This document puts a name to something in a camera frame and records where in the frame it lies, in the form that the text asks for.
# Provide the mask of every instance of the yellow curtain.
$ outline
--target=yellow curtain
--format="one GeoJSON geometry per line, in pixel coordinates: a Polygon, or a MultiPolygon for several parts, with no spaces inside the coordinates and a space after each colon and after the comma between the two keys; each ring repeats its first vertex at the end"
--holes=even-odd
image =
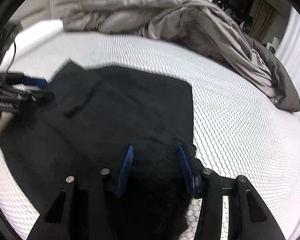
{"type": "Polygon", "coordinates": [[[265,0],[254,0],[249,15],[253,18],[249,36],[262,42],[278,12],[265,0]]]}

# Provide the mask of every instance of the blanket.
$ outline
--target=blanket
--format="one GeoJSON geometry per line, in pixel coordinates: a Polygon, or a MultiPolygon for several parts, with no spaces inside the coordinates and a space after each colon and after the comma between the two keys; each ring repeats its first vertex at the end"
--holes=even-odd
{"type": "Polygon", "coordinates": [[[65,31],[129,33],[185,45],[233,67],[280,109],[300,111],[298,93],[271,52],[253,46],[237,23],[208,0],[84,0],[63,19],[65,31]]]}

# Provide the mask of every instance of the honeycomb pattern fabric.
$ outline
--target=honeycomb pattern fabric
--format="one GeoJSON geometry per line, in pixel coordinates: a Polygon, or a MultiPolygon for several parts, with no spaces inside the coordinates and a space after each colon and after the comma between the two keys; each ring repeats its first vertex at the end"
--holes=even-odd
{"type": "MultiPolygon", "coordinates": [[[[204,166],[221,176],[248,177],[286,239],[300,234],[300,122],[277,109],[232,69],[190,50],[128,35],[62,33],[15,61],[11,71],[50,80],[69,59],[85,67],[119,64],[182,79],[192,85],[194,144],[204,166]]],[[[227,239],[229,208],[223,199],[221,238],[227,239]]],[[[188,229],[193,239],[201,200],[192,200],[188,229]]],[[[22,193],[0,150],[0,207],[25,239],[38,213],[22,193]]]]}

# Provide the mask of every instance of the round metal bolt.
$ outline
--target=round metal bolt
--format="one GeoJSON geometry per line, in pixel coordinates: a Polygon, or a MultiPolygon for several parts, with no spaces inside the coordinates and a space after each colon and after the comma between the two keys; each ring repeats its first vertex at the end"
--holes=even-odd
{"type": "Polygon", "coordinates": [[[204,168],[204,169],[202,170],[202,172],[203,172],[204,174],[209,175],[209,174],[212,173],[212,170],[210,170],[209,168],[204,168]]]}
{"type": "Polygon", "coordinates": [[[247,181],[247,178],[246,178],[244,175],[239,175],[239,176],[238,176],[238,179],[239,179],[239,181],[241,181],[241,182],[246,182],[246,181],[247,181]]]}
{"type": "Polygon", "coordinates": [[[71,182],[74,181],[74,177],[73,177],[73,176],[69,176],[69,177],[67,177],[67,178],[65,179],[65,181],[66,181],[67,183],[71,183],[71,182]]]}
{"type": "Polygon", "coordinates": [[[110,170],[109,169],[102,169],[101,170],[101,174],[102,175],[108,175],[110,173],[110,170]]]}

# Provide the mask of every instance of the brand logo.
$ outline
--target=brand logo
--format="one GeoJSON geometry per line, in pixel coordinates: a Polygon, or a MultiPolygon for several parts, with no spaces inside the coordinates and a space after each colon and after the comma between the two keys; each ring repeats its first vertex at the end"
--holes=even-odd
{"type": "Polygon", "coordinates": [[[11,103],[4,103],[4,102],[0,102],[0,107],[1,108],[14,108],[13,104],[11,104],[11,103]]]}

